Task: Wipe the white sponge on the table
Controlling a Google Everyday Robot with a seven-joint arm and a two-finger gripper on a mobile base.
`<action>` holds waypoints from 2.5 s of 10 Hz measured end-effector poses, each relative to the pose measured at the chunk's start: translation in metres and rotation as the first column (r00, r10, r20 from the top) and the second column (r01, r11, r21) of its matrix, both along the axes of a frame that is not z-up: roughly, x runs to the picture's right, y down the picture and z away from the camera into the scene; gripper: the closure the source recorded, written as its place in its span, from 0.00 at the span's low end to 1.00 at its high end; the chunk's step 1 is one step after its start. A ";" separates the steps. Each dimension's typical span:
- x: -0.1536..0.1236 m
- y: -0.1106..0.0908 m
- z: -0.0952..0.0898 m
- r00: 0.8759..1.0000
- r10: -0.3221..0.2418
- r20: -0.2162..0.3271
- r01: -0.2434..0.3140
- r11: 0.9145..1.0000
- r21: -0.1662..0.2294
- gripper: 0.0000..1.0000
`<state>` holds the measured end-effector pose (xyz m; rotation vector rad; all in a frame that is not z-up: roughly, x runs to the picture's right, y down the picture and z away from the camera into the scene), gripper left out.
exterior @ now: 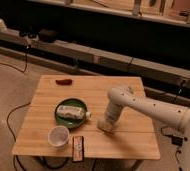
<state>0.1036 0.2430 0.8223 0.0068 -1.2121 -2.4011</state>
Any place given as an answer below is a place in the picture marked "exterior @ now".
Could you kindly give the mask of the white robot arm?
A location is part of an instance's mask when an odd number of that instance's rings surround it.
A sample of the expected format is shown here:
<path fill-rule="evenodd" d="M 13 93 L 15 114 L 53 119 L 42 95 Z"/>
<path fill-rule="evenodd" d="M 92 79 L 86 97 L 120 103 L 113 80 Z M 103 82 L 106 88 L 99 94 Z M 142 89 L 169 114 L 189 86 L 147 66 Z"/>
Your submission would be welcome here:
<path fill-rule="evenodd" d="M 184 135 L 180 156 L 181 171 L 190 171 L 190 108 L 147 97 L 137 97 L 129 86 L 111 88 L 108 91 L 109 103 L 103 119 L 97 127 L 105 132 L 114 133 L 116 122 L 125 107 L 133 108 L 155 120 L 170 126 Z"/>

